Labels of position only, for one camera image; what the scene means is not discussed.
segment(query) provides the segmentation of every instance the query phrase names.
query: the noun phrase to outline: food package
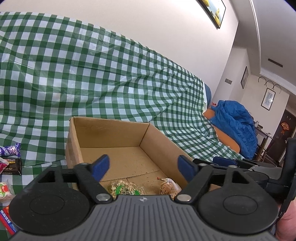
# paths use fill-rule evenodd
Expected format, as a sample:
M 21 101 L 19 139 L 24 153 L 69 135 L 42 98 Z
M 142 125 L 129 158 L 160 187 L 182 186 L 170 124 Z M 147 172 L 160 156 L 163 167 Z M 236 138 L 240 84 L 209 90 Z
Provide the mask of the food package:
M 4 160 L 8 161 L 9 165 L 5 168 L 2 174 L 5 175 L 21 175 L 22 174 L 22 159 L 9 156 L 4 157 Z
M 107 187 L 108 192 L 115 199 L 117 195 L 144 195 L 143 187 L 139 187 L 134 183 L 125 182 L 122 180 L 111 181 Z
M 9 165 L 9 162 L 3 158 L 0 157 L 0 174 L 7 168 Z
M 17 155 L 20 157 L 20 143 L 16 143 L 13 146 L 0 147 L 0 156 Z
M 12 186 L 6 182 L 0 182 L 0 203 L 8 202 L 15 197 Z
M 9 216 L 9 206 L 3 208 L 0 211 L 0 221 L 3 223 L 4 227 L 7 229 L 7 231 L 11 234 L 14 235 L 17 230 L 15 226 L 12 224 Z
M 160 186 L 159 194 L 170 195 L 172 200 L 182 190 L 180 186 L 170 178 L 157 178 L 157 180 L 163 181 Z

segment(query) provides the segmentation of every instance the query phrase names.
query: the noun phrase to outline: cookie package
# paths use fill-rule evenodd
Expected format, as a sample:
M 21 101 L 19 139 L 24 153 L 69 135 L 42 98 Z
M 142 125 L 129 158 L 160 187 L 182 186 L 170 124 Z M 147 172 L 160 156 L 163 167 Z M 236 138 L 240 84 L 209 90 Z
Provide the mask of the cookie package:
M 0 203 L 8 202 L 15 197 L 12 186 L 6 182 L 0 182 Z
M 3 157 L 8 162 L 8 166 L 4 168 L 2 174 L 5 175 L 21 175 L 22 174 L 22 159 L 17 156 Z
M 160 186 L 159 194 L 170 195 L 172 200 L 182 190 L 180 186 L 170 178 L 157 178 L 157 180 L 163 181 Z

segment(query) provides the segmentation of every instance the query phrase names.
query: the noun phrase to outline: picture frame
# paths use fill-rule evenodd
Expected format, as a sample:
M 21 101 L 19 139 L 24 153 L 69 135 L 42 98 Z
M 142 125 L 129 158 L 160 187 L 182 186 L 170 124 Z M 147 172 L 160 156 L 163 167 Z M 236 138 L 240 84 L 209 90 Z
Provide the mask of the picture frame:
M 265 91 L 265 95 L 263 97 L 261 106 L 267 110 L 270 110 L 272 103 L 274 101 L 275 95 L 276 95 L 275 91 L 273 91 L 270 88 L 267 88 Z
M 246 66 L 246 68 L 244 69 L 244 74 L 242 76 L 242 80 L 241 80 L 241 85 L 242 85 L 243 89 L 246 86 L 248 76 L 249 76 L 249 71 L 248 71 L 248 67 Z
M 220 28 L 226 7 L 222 0 L 196 0 L 205 9 L 217 28 Z

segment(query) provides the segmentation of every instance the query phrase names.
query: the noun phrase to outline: cardboard flap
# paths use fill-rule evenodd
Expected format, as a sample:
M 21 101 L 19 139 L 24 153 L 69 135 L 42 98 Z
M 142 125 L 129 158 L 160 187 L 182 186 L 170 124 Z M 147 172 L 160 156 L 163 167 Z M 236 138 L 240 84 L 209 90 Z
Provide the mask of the cardboard flap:
M 181 188 L 187 185 L 187 181 L 178 170 L 177 160 L 179 155 L 185 155 L 189 160 L 192 160 L 192 158 L 162 134 L 155 126 L 149 125 L 140 147 Z
M 77 134 L 74 126 L 73 117 L 70 119 L 68 141 L 66 145 L 66 159 L 68 168 L 72 168 L 74 165 L 83 162 Z
M 149 123 L 74 117 L 81 148 L 139 146 Z

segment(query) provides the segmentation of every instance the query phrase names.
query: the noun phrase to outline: green checkered tablecloth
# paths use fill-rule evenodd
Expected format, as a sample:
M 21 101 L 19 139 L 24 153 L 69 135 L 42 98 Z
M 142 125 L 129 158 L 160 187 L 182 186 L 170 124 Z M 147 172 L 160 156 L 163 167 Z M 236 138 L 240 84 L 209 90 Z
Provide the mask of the green checkered tablecloth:
M 1 12 L 0 58 L 0 146 L 21 142 L 24 165 L 21 177 L 2 179 L 16 192 L 65 158 L 71 116 L 151 122 L 193 158 L 241 158 L 203 117 L 203 82 L 122 35 L 56 15 Z

